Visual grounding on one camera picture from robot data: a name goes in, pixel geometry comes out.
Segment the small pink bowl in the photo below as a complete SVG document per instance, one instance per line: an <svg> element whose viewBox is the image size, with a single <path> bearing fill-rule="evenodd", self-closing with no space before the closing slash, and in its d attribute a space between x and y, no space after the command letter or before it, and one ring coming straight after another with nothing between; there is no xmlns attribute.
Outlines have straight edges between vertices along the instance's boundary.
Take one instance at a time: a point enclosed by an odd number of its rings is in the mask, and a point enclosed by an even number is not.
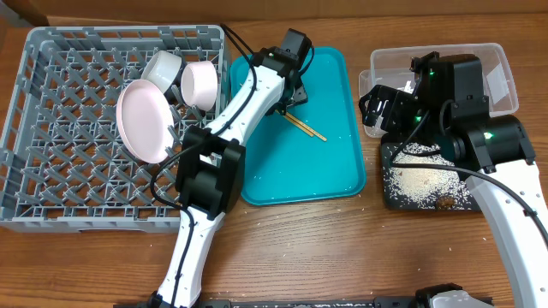
<svg viewBox="0 0 548 308"><path fill-rule="evenodd" d="M212 62L191 62L183 69L181 94L187 106L209 111L215 105L217 89L217 71Z"/></svg>

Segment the pile of white rice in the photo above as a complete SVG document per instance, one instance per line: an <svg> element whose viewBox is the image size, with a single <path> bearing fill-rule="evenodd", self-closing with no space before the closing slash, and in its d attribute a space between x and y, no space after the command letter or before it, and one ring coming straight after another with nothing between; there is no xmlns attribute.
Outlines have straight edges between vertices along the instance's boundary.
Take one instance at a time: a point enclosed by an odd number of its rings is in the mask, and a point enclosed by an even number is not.
<svg viewBox="0 0 548 308"><path fill-rule="evenodd" d="M438 145L410 143L395 158L401 164L453 163L442 158ZM441 169L383 168L385 196L397 209L470 210L474 200L454 171Z"/></svg>

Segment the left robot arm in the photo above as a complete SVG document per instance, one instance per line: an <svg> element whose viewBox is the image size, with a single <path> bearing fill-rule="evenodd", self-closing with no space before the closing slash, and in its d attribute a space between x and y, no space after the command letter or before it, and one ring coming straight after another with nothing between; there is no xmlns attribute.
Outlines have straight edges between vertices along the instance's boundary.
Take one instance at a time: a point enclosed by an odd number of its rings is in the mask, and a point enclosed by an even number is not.
<svg viewBox="0 0 548 308"><path fill-rule="evenodd" d="M231 28L221 28L247 62L247 79L214 121L185 132L182 151L158 169L177 166L179 199L161 202L179 210L181 219L168 271L149 307L196 306L214 234L241 194L248 139L264 116L307 101L301 77L314 47L305 33L290 28L280 46L254 51Z"/></svg>

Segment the large pink plate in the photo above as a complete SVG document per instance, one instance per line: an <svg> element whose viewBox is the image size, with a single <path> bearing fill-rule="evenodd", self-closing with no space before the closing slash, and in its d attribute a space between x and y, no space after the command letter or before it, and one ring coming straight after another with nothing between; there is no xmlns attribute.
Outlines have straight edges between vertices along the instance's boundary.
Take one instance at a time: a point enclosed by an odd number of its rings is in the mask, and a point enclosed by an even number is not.
<svg viewBox="0 0 548 308"><path fill-rule="evenodd" d="M116 126L129 152L145 163L161 163L174 143L174 125L164 94L148 80L133 80L116 102Z"/></svg>

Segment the brown food scrap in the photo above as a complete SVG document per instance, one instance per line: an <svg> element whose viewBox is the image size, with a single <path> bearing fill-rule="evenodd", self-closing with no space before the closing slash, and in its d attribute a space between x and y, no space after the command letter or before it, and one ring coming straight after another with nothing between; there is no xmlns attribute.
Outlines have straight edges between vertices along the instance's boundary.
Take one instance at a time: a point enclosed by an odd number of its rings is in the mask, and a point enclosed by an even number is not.
<svg viewBox="0 0 548 308"><path fill-rule="evenodd" d="M456 205L456 201L451 196L441 196L436 201L437 210L451 210Z"/></svg>

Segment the grey bowl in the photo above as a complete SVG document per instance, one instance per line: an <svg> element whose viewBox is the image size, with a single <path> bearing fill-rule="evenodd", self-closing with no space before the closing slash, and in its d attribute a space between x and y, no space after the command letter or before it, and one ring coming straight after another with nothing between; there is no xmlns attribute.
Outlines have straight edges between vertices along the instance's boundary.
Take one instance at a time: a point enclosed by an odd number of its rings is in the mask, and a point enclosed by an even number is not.
<svg viewBox="0 0 548 308"><path fill-rule="evenodd" d="M181 82L183 61L165 50L156 52L145 66L141 78L153 83L162 93Z"/></svg>

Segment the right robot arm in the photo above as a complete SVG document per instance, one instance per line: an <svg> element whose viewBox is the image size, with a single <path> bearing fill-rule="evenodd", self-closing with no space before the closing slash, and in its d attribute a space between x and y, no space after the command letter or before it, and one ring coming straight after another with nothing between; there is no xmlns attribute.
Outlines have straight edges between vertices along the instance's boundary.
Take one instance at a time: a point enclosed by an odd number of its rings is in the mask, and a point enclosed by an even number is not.
<svg viewBox="0 0 548 308"><path fill-rule="evenodd" d="M388 162L412 141L438 145L487 220L507 271L517 307L547 305L547 205L536 153L513 115L493 117L484 93L480 59L473 54L415 57L413 92L375 85L359 101L362 122L380 126L401 143Z"/></svg>

